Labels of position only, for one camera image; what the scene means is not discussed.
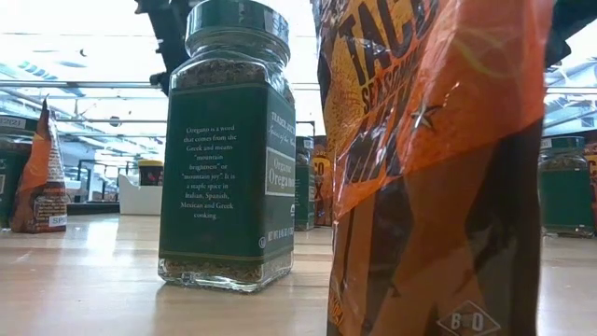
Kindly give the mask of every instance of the taco seasoning bag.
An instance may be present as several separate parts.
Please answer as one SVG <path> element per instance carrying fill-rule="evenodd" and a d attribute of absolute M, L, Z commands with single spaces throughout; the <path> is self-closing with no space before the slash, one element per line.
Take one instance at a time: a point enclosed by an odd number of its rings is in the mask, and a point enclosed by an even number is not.
<path fill-rule="evenodd" d="M 552 4 L 321 1 L 327 335 L 536 335 Z"/>
<path fill-rule="evenodd" d="M 44 100 L 31 155 L 15 196 L 10 228 L 26 233 L 65 231 L 67 204 L 58 130 Z"/>

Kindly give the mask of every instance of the wooden table surface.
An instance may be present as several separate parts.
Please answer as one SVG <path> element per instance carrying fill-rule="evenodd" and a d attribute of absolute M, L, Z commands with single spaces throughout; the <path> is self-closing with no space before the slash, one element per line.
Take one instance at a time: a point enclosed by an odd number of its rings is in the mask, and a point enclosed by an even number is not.
<path fill-rule="evenodd" d="M 0 233 L 0 335 L 326 334 L 330 229 L 298 232 L 293 272 L 239 295 L 165 286 L 158 228 L 102 215 L 69 217 L 66 233 Z M 597 335 L 597 241 L 544 246 L 539 335 Z"/>

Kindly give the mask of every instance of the ceiling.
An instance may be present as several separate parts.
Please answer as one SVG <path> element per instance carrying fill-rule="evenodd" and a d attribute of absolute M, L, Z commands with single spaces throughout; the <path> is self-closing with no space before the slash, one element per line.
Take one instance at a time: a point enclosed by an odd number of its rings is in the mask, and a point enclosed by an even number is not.
<path fill-rule="evenodd" d="M 295 88 L 299 120 L 314 120 L 315 132 L 325 133 L 317 85 L 317 40 L 309 0 L 261 0 L 288 18 L 292 60 L 287 75 Z M 135 15 L 134 0 L 20 0 L 0 2 L 0 79 L 110 81 L 147 83 L 149 76 L 164 71 L 149 18 Z M 568 40 L 573 54 L 546 73 L 555 87 L 596 87 L 597 22 Z M 167 100 L 155 89 L 16 89 L 35 99 L 50 94 L 61 118 L 137 119 L 165 121 Z M 7 96 L 0 92 L 0 101 Z M 546 98 L 553 130 L 576 127 L 565 121 L 585 100 L 595 105 L 595 95 L 551 94 Z M 121 134 L 103 138 L 114 146 L 141 146 L 163 150 L 164 122 L 61 123 L 63 133 Z M 311 133 L 307 127 L 301 133 Z"/>

